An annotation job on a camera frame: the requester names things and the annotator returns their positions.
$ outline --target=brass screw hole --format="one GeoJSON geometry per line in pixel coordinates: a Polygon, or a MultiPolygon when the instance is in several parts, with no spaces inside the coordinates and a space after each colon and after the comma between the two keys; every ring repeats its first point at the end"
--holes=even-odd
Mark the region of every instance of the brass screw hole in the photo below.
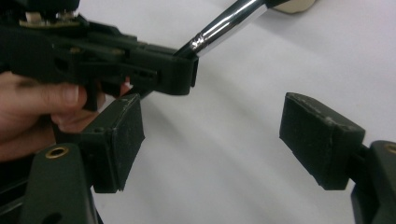
{"type": "Polygon", "coordinates": [[[67,147],[56,147],[48,151],[46,157],[47,159],[57,159],[67,154],[67,152],[69,152],[67,147]]]}
{"type": "Polygon", "coordinates": [[[396,144],[386,144],[386,145],[385,145],[385,148],[386,148],[389,152],[396,154],[396,144]]]}

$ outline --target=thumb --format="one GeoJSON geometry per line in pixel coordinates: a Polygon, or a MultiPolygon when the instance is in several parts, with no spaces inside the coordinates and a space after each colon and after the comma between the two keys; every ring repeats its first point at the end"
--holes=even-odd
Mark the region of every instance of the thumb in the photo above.
{"type": "Polygon", "coordinates": [[[19,87],[14,111],[23,115],[67,113],[80,110],[87,101],[84,88],[68,84],[45,84],[19,87]]]}

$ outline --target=white background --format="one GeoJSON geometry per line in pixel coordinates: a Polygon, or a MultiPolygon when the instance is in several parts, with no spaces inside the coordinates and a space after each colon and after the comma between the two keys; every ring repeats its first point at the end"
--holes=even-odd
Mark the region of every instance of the white background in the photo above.
{"type": "MultiPolygon", "coordinates": [[[[180,48],[233,0],[81,0],[91,21],[180,48]]],[[[354,223],[278,138],[286,92],[396,141],[396,2],[319,0],[267,11],[200,60],[185,97],[142,101],[146,140],[124,192],[95,195],[105,223],[354,223]]]]}

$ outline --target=chrome tube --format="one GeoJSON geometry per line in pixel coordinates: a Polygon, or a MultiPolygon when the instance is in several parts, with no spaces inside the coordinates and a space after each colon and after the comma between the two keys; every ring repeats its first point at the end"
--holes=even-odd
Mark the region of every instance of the chrome tube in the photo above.
{"type": "Polygon", "coordinates": [[[267,10],[264,0],[238,0],[175,53],[177,57],[202,57],[221,41],[267,10]]]}

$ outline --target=human hand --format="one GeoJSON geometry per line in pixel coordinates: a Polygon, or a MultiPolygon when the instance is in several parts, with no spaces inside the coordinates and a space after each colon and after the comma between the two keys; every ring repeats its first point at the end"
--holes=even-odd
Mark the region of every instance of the human hand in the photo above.
{"type": "MultiPolygon", "coordinates": [[[[0,162],[54,144],[51,124],[43,115],[50,115],[65,133],[82,131],[98,115],[82,110],[86,101],[87,93],[77,85],[40,84],[11,72],[0,74],[0,162]]],[[[104,102],[101,93],[98,105],[104,102]]]]}

